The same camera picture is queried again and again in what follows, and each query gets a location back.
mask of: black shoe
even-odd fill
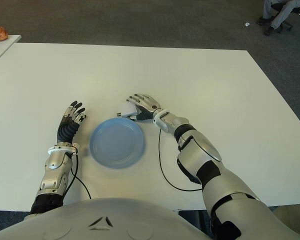
[[[264,32],[264,35],[270,36],[274,32],[274,30],[275,29],[271,26]]]
[[[269,18],[269,19],[264,19],[264,18],[261,16],[261,17],[259,17],[258,21],[256,21],[256,23],[259,24],[260,26],[263,26],[263,25],[265,25],[265,24],[270,23],[270,22],[272,21],[272,19],[273,19],[272,17]]]

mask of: blue plate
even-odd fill
[[[139,160],[145,145],[141,128],[126,118],[112,118],[101,123],[90,139],[92,157],[113,169],[129,167]]]

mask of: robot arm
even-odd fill
[[[57,131],[57,144],[49,148],[45,174],[36,194],[30,214],[42,214],[61,207],[66,195],[72,156],[78,154],[72,141],[80,124],[86,118],[82,103],[74,101],[65,111]]]
[[[180,151],[177,164],[192,182],[202,185],[211,231],[218,240],[300,239],[237,175],[225,168],[216,148],[186,118],[162,110],[145,94],[130,96],[128,101],[139,108],[139,115],[153,118],[156,126],[175,137]]]

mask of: person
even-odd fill
[[[280,13],[276,16],[272,16],[272,8],[273,4],[285,4],[280,11]],[[257,21],[259,25],[264,25],[267,23],[271,23],[270,27],[264,32],[264,35],[270,36],[274,30],[280,27],[281,23],[287,19],[289,14],[294,8],[300,7],[300,0],[264,0],[263,2],[263,14]]]

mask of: black cable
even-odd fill
[[[90,192],[89,192],[88,188],[86,187],[86,185],[84,184],[84,182],[79,177],[77,177],[77,176],[74,175],[74,172],[72,171],[72,168],[71,168],[71,173],[84,186],[86,192],[89,195],[89,199],[91,199],[91,195],[90,195]]]
[[[193,189],[193,190],[187,190],[187,189],[182,189],[182,188],[176,187],[176,186],[174,186],[174,185],[167,179],[167,177],[166,177],[166,175],[164,174],[164,171],[163,171],[163,169],[162,169],[162,165],[161,165],[161,156],[160,156],[160,138],[161,138],[161,129],[160,129],[160,132],[159,132],[158,153],[159,153],[160,169],[161,169],[161,172],[162,172],[162,175],[163,175],[164,179],[168,182],[168,184],[170,184],[172,187],[174,187],[175,189],[178,189],[178,190],[180,190],[180,191],[184,191],[184,192],[201,191],[202,188]]]
[[[76,176],[77,176],[77,173],[78,173],[78,163],[79,163],[79,159],[78,159],[78,149],[77,149],[77,148],[76,148],[76,155],[75,155],[75,156],[76,156],[75,172],[74,172],[73,178],[72,178],[72,180],[71,180],[69,186],[66,188],[66,190],[65,190],[65,192],[64,192],[64,194],[63,194],[63,198],[65,198],[67,192],[69,191],[70,187],[71,187],[72,184],[74,183],[74,180],[75,180],[75,178],[76,178]]]
[[[71,173],[72,173],[72,175],[73,175],[73,178],[72,178],[72,181],[70,182],[70,185],[69,185],[68,188],[65,190],[65,192],[64,192],[64,194],[63,194],[63,198],[66,196],[66,194],[67,194],[68,190],[70,189],[70,187],[71,187],[72,183],[74,182],[74,180],[77,179],[77,180],[84,186],[86,192],[87,192],[88,195],[89,195],[89,198],[91,199],[91,195],[90,195],[90,192],[89,192],[87,186],[84,184],[84,182],[83,182],[79,177],[77,177],[78,168],[79,168],[78,149],[77,149],[75,146],[72,146],[72,147],[75,148],[75,150],[76,150],[76,151],[75,151],[75,152],[76,152],[76,155],[75,155],[75,157],[76,157],[75,173],[74,173],[74,171],[72,170],[72,167],[71,167]]]

